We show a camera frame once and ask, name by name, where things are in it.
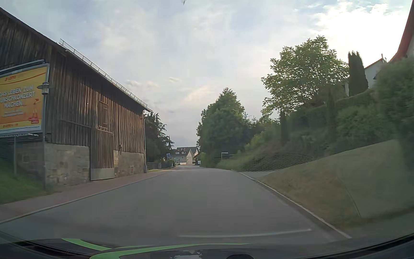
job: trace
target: green stripe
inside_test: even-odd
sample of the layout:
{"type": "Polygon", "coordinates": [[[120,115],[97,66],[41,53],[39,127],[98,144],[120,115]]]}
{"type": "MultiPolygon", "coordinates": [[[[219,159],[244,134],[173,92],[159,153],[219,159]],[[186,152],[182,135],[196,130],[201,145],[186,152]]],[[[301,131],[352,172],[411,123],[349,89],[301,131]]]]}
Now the green stripe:
{"type": "Polygon", "coordinates": [[[126,246],[126,247],[116,247],[116,249],[118,249],[118,248],[134,248],[134,247],[149,247],[149,246],[126,246]]]}
{"type": "Polygon", "coordinates": [[[154,251],[175,249],[175,248],[182,248],[182,247],[194,247],[194,246],[201,246],[201,245],[246,245],[246,244],[234,244],[234,243],[189,244],[189,245],[174,245],[174,246],[164,246],[164,247],[148,247],[148,248],[133,249],[133,250],[122,250],[122,251],[99,253],[99,254],[91,256],[89,259],[119,259],[119,257],[123,255],[130,255],[130,254],[136,254],[136,253],[147,253],[147,252],[154,252],[154,251]]]}
{"type": "Polygon", "coordinates": [[[62,238],[62,239],[65,240],[66,242],[70,242],[78,246],[87,247],[87,248],[94,249],[94,250],[104,251],[104,250],[111,249],[109,247],[103,247],[99,245],[90,244],[78,238],[62,238]]]}

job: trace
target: cypress tree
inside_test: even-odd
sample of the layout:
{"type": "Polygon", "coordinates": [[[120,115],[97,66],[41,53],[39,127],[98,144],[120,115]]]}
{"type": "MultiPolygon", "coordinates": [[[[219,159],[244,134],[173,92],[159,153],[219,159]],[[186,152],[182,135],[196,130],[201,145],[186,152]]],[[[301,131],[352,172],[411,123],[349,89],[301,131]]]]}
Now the cypress tree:
{"type": "Polygon", "coordinates": [[[362,58],[359,52],[348,53],[349,64],[349,96],[363,93],[368,89],[368,81],[365,76],[362,58]]]}
{"type": "Polygon", "coordinates": [[[281,124],[281,144],[284,146],[288,141],[288,128],[287,118],[285,118],[285,112],[283,110],[279,113],[279,121],[281,124]]]}
{"type": "Polygon", "coordinates": [[[327,96],[327,127],[328,127],[328,141],[336,141],[336,108],[335,101],[332,95],[332,89],[328,88],[327,96]]]}

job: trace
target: yellow billboard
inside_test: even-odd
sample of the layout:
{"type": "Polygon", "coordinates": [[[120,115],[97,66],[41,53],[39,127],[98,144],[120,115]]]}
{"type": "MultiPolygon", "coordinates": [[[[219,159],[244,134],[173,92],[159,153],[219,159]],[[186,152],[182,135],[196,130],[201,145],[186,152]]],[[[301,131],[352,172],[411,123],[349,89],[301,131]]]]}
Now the yellow billboard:
{"type": "Polygon", "coordinates": [[[43,96],[36,87],[47,81],[48,69],[44,65],[0,77],[0,134],[42,131],[43,96]]]}

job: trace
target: stone foundation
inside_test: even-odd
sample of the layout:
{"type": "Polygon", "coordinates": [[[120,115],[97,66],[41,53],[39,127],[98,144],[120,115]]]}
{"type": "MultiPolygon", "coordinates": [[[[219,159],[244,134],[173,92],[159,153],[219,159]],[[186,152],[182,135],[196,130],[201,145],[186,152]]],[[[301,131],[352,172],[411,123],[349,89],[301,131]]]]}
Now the stone foundation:
{"type": "Polygon", "coordinates": [[[46,143],[47,185],[76,185],[89,181],[89,147],[46,143]]]}
{"type": "MultiPolygon", "coordinates": [[[[145,170],[143,153],[113,150],[115,177],[142,174],[145,170]]],[[[17,164],[42,179],[43,158],[46,164],[46,184],[76,185],[90,180],[89,147],[42,142],[17,143],[17,164]]]]}
{"type": "Polygon", "coordinates": [[[115,177],[144,173],[144,154],[118,150],[113,150],[113,153],[115,177]]]}
{"type": "Polygon", "coordinates": [[[18,142],[17,165],[31,175],[42,179],[42,142],[18,142]]]}

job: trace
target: metal fence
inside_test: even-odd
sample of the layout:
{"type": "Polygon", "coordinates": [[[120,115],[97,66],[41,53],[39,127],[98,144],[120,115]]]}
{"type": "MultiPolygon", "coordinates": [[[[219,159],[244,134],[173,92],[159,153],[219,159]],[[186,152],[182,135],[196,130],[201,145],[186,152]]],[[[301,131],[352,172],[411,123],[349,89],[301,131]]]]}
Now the metal fence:
{"type": "Polygon", "coordinates": [[[60,40],[61,40],[61,42],[59,42],[59,44],[61,46],[63,46],[67,50],[71,51],[78,58],[80,58],[82,61],[84,61],[86,64],[88,64],[91,68],[95,69],[102,76],[104,76],[106,79],[108,79],[113,85],[117,86],[119,89],[121,89],[124,93],[126,93],[128,96],[130,96],[136,102],[143,105],[143,107],[148,108],[148,104],[146,104],[140,98],[136,97],[132,92],[127,90],[127,88],[125,88],[120,83],[118,83],[118,81],[112,79],[112,77],[110,77],[105,71],[103,71],[101,68],[99,68],[94,62],[90,61],[90,59],[86,58],[83,54],[81,54],[79,51],[77,51],[75,48],[73,48],[70,44],[66,43],[64,40],[62,40],[62,39],[60,39],[60,40]]]}
{"type": "Polygon", "coordinates": [[[43,155],[43,145],[37,134],[0,137],[0,169],[14,177],[21,175],[42,181],[43,155]]]}
{"type": "Polygon", "coordinates": [[[171,167],[173,164],[172,161],[162,161],[162,162],[147,162],[146,163],[146,167],[148,170],[152,170],[152,169],[164,169],[164,168],[169,168],[171,167]]]}
{"type": "Polygon", "coordinates": [[[300,153],[261,153],[253,159],[244,162],[238,170],[242,172],[275,171],[313,160],[313,157],[300,153]]]}

